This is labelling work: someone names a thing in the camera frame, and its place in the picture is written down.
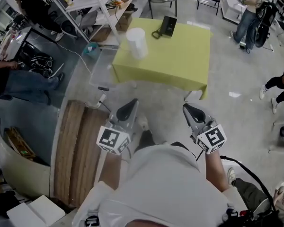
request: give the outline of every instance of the desk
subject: desk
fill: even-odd
[[[124,39],[113,61],[118,83],[151,81],[179,87],[187,91],[202,90],[207,96],[207,77],[211,32],[204,28],[177,23],[171,38],[155,39],[151,33],[160,28],[162,20],[134,18],[128,29],[145,31],[148,55],[137,60]]]
[[[29,37],[30,33],[33,32],[48,41],[56,44],[57,42],[52,40],[51,38],[45,36],[44,34],[40,33],[39,31],[33,29],[32,27],[26,27],[20,31],[18,31],[15,35],[15,38],[10,42],[8,48],[6,49],[7,57],[5,58],[6,61],[13,60],[17,58],[17,56],[20,53],[20,49],[24,45],[24,42],[26,42],[26,39]]]

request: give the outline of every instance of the shoe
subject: shoe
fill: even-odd
[[[59,80],[59,83],[61,83],[64,79],[64,73],[61,72],[58,76],[57,76],[58,80]]]
[[[276,99],[274,97],[271,99],[271,104],[273,108],[273,113],[276,114],[276,107],[278,106],[278,103],[276,102]]]
[[[263,85],[261,87],[261,90],[260,90],[260,99],[263,100],[263,98],[265,97],[265,93],[267,92],[268,90],[266,89],[265,85]]]
[[[59,40],[61,40],[61,39],[62,39],[62,37],[63,37],[63,35],[64,35],[64,33],[63,33],[63,32],[62,32],[62,33],[57,34],[57,37],[56,37],[55,41],[56,41],[56,42],[58,42]]]
[[[48,91],[44,91],[44,94],[45,94],[45,95],[47,96],[47,98],[48,98],[47,105],[51,105],[51,104],[52,104],[52,101],[51,101],[51,98],[49,97]]]
[[[236,180],[236,174],[235,174],[235,170],[231,167],[229,168],[228,172],[227,172],[227,178],[228,178],[228,184],[232,185],[231,183]]]
[[[148,126],[148,121],[147,121],[147,118],[145,117],[145,115],[140,115],[138,117],[138,124],[141,126],[143,131],[147,131],[147,130],[150,129],[149,126]]]

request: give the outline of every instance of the electrical cord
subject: electrical cord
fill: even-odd
[[[117,18],[117,4],[114,2],[114,1],[112,1],[114,4],[115,4],[115,17],[116,17],[116,19],[117,19],[117,23],[119,24],[119,26],[121,26],[120,25],[120,23],[119,23],[119,20],[118,20],[118,18]]]

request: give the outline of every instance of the jeans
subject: jeans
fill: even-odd
[[[270,89],[272,87],[277,86],[280,89],[284,89],[284,84],[282,82],[282,76],[271,78],[265,85],[266,89]],[[280,102],[284,101],[284,92],[282,92],[277,98],[276,102],[279,104]]]
[[[243,39],[246,34],[246,48],[252,50],[254,47],[254,38],[256,33],[256,28],[259,25],[260,21],[258,20],[255,13],[252,13],[248,10],[245,10],[243,13],[242,19],[237,26],[237,31],[233,33],[233,38],[237,43]]]
[[[231,184],[238,189],[246,207],[251,211],[255,211],[260,203],[267,198],[254,184],[245,182],[241,178],[237,178]]]
[[[59,79],[57,77],[46,79],[39,73],[11,70],[3,94],[33,103],[47,104],[49,98],[44,91],[55,90],[58,85]]]

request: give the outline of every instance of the sneaker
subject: sneaker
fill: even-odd
[[[57,37],[56,37],[55,41],[56,41],[56,42],[58,42],[59,40],[61,40],[61,39],[62,39],[62,37],[63,37],[63,35],[64,35],[64,33],[63,33],[63,32],[62,32],[62,33],[57,34]]]
[[[143,131],[147,131],[147,130],[150,129],[149,126],[148,126],[148,121],[147,121],[147,118],[145,117],[145,115],[140,115],[138,117],[138,124],[141,126]]]
[[[278,103],[276,102],[276,99],[274,97],[271,99],[271,104],[273,108],[273,113],[276,114],[276,107],[278,106]]]
[[[265,85],[263,85],[261,87],[261,90],[260,90],[260,99],[263,100],[263,98],[265,97],[265,93],[267,92],[268,90],[266,89]]]
[[[58,76],[57,76],[58,80],[59,80],[59,83],[61,83],[64,79],[64,73],[61,72]]]
[[[231,183],[236,180],[236,174],[235,174],[235,170],[231,167],[229,168],[228,172],[227,172],[227,178],[228,178],[228,184],[231,185]]]

